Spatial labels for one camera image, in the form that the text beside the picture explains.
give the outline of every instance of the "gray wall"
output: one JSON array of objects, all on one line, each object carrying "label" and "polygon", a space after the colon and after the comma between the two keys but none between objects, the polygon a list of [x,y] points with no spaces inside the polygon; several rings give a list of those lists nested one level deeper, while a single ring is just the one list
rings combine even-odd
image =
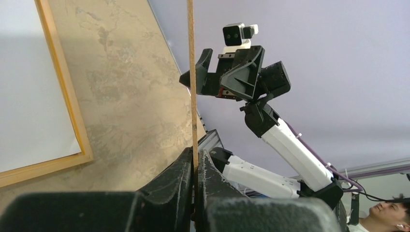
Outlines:
[{"label": "gray wall", "polygon": [[[185,0],[149,0],[182,72],[189,69]],[[270,105],[339,169],[409,157],[410,1],[207,0],[195,2],[196,56],[224,46],[222,27],[258,24],[264,64],[282,60],[292,82]],[[258,140],[242,102],[199,96],[225,148],[282,175],[295,172]]]}]

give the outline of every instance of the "wooden stick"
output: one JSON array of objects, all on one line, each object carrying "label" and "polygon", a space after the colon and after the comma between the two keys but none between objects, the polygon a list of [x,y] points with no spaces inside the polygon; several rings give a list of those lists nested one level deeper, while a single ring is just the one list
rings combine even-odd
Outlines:
[{"label": "wooden stick", "polygon": [[192,113],[192,148],[195,196],[198,196],[198,133],[197,133],[197,110],[196,110],[196,72],[195,72],[195,39],[193,0],[187,0],[188,5],[188,37],[190,45],[190,91],[191,91],[191,113]]}]

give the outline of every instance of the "purple cable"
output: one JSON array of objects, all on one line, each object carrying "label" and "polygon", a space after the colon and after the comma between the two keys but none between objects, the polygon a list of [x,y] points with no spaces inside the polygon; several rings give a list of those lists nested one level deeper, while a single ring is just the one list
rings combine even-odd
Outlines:
[{"label": "purple cable", "polygon": [[[319,160],[319,162],[322,163],[326,167],[327,163],[309,145],[307,145],[305,143],[305,141],[303,141],[303,139],[298,137],[298,133],[295,132],[295,130],[292,128],[292,126],[289,123],[287,123],[285,120],[284,120],[284,122],[288,125],[289,129],[292,131],[294,136],[296,136],[296,138],[300,141],[300,143],[303,144],[303,146],[305,146]],[[340,174],[336,169],[334,169],[332,167],[327,167],[327,169],[329,171],[331,171],[332,173],[338,175],[340,178],[342,178],[343,180],[345,180],[349,184],[351,184],[351,185],[353,185],[357,188],[357,189],[346,189],[346,190],[344,190],[344,192],[361,192],[361,191],[364,190],[361,185],[359,185],[358,183],[350,180],[349,178],[345,177],[344,175]]]}]

